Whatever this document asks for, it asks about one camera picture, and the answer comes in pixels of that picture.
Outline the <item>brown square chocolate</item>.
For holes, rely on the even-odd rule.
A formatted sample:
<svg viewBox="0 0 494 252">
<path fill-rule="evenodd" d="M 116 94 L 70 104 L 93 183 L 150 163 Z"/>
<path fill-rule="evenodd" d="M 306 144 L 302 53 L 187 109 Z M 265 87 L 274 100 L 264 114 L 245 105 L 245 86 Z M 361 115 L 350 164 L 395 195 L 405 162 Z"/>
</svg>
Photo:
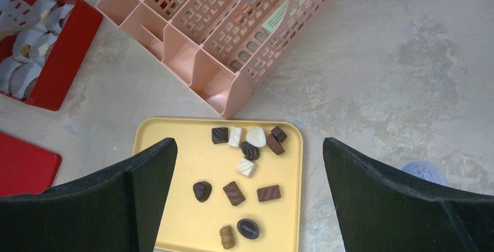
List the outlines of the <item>brown square chocolate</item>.
<svg viewBox="0 0 494 252">
<path fill-rule="evenodd" d="M 235 181 L 229 182 L 223 187 L 223 191 L 226 194 L 229 202 L 233 206 L 238 206 L 245 201 L 245 196 L 241 192 Z"/>
</svg>

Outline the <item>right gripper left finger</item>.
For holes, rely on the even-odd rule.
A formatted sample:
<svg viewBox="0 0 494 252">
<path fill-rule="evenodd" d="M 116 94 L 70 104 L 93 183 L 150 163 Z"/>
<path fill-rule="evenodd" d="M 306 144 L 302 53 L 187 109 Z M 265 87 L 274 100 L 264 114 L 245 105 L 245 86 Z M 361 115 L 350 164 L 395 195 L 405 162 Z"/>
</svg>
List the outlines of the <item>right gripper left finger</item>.
<svg viewBox="0 0 494 252">
<path fill-rule="evenodd" d="M 1 198 L 1 250 L 152 251 L 177 155 L 165 138 L 40 194 Z"/>
</svg>

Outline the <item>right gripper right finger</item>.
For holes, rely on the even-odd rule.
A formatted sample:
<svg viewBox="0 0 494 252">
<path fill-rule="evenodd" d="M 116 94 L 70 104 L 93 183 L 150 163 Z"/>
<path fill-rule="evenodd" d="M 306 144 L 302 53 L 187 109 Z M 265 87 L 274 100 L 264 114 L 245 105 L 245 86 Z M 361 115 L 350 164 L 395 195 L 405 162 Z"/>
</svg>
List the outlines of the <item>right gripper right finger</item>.
<svg viewBox="0 0 494 252">
<path fill-rule="evenodd" d="M 492 251 L 493 197 L 412 176 L 341 141 L 323 160 L 347 251 Z"/>
</svg>

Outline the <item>white chocolate piece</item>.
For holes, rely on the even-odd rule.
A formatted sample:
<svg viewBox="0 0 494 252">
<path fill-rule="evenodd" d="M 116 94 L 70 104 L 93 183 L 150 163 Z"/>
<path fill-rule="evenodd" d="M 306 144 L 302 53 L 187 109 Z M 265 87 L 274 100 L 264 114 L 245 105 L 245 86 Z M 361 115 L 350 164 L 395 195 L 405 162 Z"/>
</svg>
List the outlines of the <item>white chocolate piece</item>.
<svg viewBox="0 0 494 252">
<path fill-rule="evenodd" d="M 44 10 L 40 16 L 40 23 L 45 24 L 49 15 L 50 15 L 50 11 Z"/>
</svg>

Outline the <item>red box lid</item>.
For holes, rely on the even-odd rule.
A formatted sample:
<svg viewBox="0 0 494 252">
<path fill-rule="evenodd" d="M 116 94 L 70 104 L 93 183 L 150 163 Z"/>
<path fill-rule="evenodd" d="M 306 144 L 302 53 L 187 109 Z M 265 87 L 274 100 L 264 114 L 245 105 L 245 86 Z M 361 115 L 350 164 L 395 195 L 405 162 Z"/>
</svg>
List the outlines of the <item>red box lid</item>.
<svg viewBox="0 0 494 252">
<path fill-rule="evenodd" d="M 62 157 L 1 133 L 1 197 L 40 194 L 53 185 Z"/>
</svg>

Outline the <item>white square chocolate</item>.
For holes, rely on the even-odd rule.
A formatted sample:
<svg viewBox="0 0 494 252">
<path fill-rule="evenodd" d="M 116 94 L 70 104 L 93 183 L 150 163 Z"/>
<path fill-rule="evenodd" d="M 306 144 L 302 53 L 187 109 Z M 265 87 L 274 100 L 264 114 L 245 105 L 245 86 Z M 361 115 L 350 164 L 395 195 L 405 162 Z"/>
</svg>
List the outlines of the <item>white square chocolate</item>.
<svg viewBox="0 0 494 252">
<path fill-rule="evenodd" d="M 49 50 L 49 48 L 50 48 L 50 46 L 51 45 L 49 43 L 47 43 L 47 42 L 44 43 L 44 44 L 42 44 L 42 45 L 40 45 L 39 48 L 38 48 L 38 54 L 39 54 L 39 56 L 45 57 L 46 54 L 47 54 L 47 52 L 48 52 L 48 50 Z"/>
</svg>

